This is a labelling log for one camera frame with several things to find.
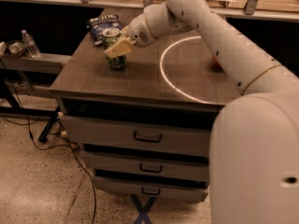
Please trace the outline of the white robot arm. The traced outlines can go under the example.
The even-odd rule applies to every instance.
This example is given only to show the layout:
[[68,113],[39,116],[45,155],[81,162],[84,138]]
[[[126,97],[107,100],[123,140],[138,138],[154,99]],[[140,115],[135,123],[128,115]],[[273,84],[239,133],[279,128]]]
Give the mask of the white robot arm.
[[237,91],[210,135],[212,224],[299,224],[299,79],[293,72],[206,0],[146,7],[105,53],[114,58],[188,29],[201,36]]

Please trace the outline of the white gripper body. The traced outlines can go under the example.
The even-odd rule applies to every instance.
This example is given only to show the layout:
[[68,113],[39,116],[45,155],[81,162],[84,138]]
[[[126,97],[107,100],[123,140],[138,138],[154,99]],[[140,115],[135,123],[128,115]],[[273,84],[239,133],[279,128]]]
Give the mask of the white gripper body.
[[135,45],[140,48],[147,47],[156,41],[156,38],[150,32],[144,13],[135,17],[128,24],[127,34],[135,41]]

